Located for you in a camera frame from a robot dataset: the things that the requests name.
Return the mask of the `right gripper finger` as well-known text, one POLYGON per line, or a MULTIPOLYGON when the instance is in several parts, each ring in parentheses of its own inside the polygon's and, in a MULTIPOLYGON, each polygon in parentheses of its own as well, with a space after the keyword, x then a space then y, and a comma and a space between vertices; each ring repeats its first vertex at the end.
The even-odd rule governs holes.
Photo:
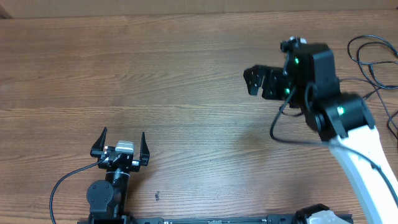
POLYGON ((262 84, 261 83, 249 82, 246 85, 247 85, 247 88, 248 88, 249 95, 256 96, 256 95, 258 95, 262 84))
POLYGON ((251 68, 245 69, 243 77, 246 85, 261 86, 268 69, 269 67, 265 65, 255 65, 251 68))

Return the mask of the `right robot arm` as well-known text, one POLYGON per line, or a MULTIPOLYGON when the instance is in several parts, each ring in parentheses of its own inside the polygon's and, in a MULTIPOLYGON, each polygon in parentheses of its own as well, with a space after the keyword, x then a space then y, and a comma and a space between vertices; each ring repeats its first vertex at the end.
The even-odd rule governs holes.
POLYGON ((281 42, 283 67, 255 65, 244 71, 248 93, 299 108, 307 125, 340 163, 369 223, 397 223, 397 178, 382 148, 364 98, 341 92, 327 44, 281 42))

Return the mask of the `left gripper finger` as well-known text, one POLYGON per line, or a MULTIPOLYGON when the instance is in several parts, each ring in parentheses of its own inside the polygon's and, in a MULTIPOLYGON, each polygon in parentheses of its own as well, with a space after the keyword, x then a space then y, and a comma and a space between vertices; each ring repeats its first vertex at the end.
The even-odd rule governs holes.
POLYGON ((140 157, 139 157, 140 165, 148 166, 149 159, 150 159, 150 152, 146 143, 145 132, 143 132, 141 136, 141 148, 140 148, 140 157))
POLYGON ((92 145, 90 150, 91 157, 101 157, 104 154, 104 144, 106 140, 107 127, 104 127, 100 137, 92 145))

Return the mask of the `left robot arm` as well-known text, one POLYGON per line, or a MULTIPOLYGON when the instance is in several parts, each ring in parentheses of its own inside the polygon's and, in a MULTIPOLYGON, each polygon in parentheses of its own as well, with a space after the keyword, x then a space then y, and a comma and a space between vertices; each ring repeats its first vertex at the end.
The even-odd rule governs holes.
POLYGON ((96 166, 106 171, 103 180, 93 182, 86 191, 86 199, 90 204, 87 220, 78 224, 132 224, 131 213, 125 211, 129 179, 131 172, 139 172, 147 166, 150 159, 146 136, 142 133, 139 158, 134 158, 134 143, 118 141, 115 146, 106 146, 107 129, 104 128, 100 137, 92 145, 90 156, 97 158, 96 166))

